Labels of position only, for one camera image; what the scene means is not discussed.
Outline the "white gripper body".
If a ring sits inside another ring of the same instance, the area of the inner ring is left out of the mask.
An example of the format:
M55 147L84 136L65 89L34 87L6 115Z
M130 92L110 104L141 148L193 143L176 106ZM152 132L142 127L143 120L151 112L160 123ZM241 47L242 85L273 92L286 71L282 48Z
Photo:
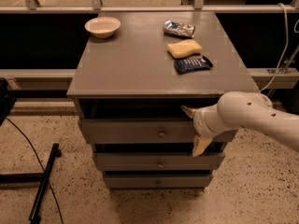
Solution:
M208 117L215 115L215 109L210 107L199 108L193 117L193 126L196 132L205 138L214 138L217 133L208 126Z

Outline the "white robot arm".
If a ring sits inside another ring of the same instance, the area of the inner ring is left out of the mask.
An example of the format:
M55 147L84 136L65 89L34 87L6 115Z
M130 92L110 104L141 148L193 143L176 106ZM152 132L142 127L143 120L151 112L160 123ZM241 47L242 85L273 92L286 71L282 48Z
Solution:
M225 132L250 129L299 151L299 116L276 110L270 99L256 92L230 91L215 105L181 109L192 119L196 135L192 155L200 156L212 140Z

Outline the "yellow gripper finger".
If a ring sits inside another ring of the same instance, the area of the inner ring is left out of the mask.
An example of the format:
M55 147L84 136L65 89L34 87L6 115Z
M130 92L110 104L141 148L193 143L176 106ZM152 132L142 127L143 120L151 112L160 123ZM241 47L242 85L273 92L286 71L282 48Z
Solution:
M211 142L211 138L196 135L193 140L192 155L194 157L202 155Z
M194 118L195 113L196 113L195 108L190 108L190 107L187 107L186 105L182 105L180 108L190 119Z

